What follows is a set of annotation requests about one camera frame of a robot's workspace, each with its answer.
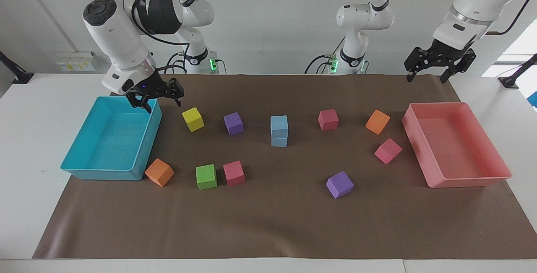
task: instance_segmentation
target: foam block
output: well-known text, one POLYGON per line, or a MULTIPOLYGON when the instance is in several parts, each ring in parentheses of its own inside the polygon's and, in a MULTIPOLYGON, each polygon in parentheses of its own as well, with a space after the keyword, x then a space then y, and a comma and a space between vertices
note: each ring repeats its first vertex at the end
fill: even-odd
POLYGON ((238 112, 224 116, 224 123, 226 124, 229 135, 235 135, 244 131, 244 125, 238 112))
POLYGON ((384 164, 388 165, 401 151, 401 148, 395 141, 392 139, 386 140, 382 145, 375 151, 375 155, 379 158, 384 164))
POLYGON ((349 179, 347 173, 340 172, 337 175, 331 176, 326 182, 326 187, 334 198, 341 198, 342 196, 350 193, 355 187, 355 184, 349 179))
POLYGON ((375 110, 368 120, 366 128, 376 134, 380 134, 382 130, 384 130, 384 127, 386 127, 386 124, 388 124, 389 120, 390 116, 379 110, 375 110))
POLYGON ((272 116, 270 117, 270 130, 273 139, 287 138, 289 135, 289 124, 287 116, 272 116))
POLYGON ((200 190, 218 186, 216 182, 216 170, 213 164, 196 167, 196 183, 200 190))
POLYGON ((188 129, 190 129, 190 132, 197 131, 205 126, 197 107, 192 107, 190 110, 183 112, 182 117, 184 118, 188 129))
POLYGON ((272 147, 287 147, 287 138, 272 138, 272 147))
POLYGON ((224 173, 226 174, 226 180, 228 186, 232 187, 244 183, 244 171, 240 161, 235 161, 224 165, 224 173))
POLYGON ((173 170, 168 164, 164 163, 160 159, 156 159, 147 168, 146 176, 151 181, 157 183, 160 187, 164 187, 173 176, 173 170))
POLYGON ((321 130, 335 130, 339 124, 339 118, 337 117, 336 110, 325 110, 319 113, 319 126, 321 130))

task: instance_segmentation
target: light blue cube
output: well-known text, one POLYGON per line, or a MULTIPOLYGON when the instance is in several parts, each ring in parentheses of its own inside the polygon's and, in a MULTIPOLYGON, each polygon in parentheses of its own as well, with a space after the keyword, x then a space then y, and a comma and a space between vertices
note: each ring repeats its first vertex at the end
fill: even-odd
POLYGON ((287 116, 270 117, 270 131, 272 139, 286 139, 287 145, 287 137, 289 135, 287 116))
POLYGON ((272 139, 272 147, 287 147, 287 138, 273 138, 272 139))

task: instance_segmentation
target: white table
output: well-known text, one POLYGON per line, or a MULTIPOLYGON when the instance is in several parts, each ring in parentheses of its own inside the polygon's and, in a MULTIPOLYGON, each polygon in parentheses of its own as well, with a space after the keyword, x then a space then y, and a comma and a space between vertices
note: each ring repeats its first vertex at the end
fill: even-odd
MULTIPOLYGON (((0 272, 537 271, 537 260, 28 260, 70 176, 60 170, 60 163, 95 98, 109 94, 101 78, 98 74, 38 74, 27 85, 11 86, 0 99, 0 258, 5 259, 0 261, 0 272)), ((537 112, 520 92, 501 88, 495 78, 459 76, 451 82, 514 173, 508 183, 535 228, 537 157, 532 151, 537 146, 537 112)))

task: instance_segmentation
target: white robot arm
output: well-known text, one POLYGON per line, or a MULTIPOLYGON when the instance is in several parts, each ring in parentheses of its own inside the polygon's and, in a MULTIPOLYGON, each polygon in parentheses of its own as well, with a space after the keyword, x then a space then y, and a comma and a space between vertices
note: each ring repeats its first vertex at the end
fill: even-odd
POLYGON ((210 51, 203 36, 192 28, 211 24, 214 19, 213 8, 205 0, 94 0, 83 16, 92 38, 112 61, 102 83, 113 93, 126 94, 133 107, 150 111, 147 100, 159 97, 175 99, 180 106, 184 95, 175 78, 169 82, 161 79, 140 34, 160 42, 166 41, 153 34, 176 34, 181 42, 166 43, 184 48, 189 62, 185 68, 211 70, 210 51))
POLYGON ((338 65, 333 73, 357 73, 369 42, 362 31, 384 30, 394 22, 389 0, 368 1, 368 4, 344 5, 337 13, 337 23, 345 31, 345 44, 337 54, 338 65))
POLYGON ((470 46, 487 33, 510 1, 455 0, 434 32, 431 47, 416 47, 405 61, 407 80, 411 82, 417 72, 432 66, 447 66, 442 83, 456 73, 466 72, 476 57, 470 46))

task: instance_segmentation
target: yellow cube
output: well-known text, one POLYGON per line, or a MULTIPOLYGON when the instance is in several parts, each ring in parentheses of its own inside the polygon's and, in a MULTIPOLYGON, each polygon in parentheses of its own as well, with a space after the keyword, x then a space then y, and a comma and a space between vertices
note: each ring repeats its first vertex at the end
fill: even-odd
POLYGON ((184 118, 188 129, 190 129, 190 132, 197 131, 205 126, 197 107, 193 107, 190 110, 183 112, 182 117, 184 118))

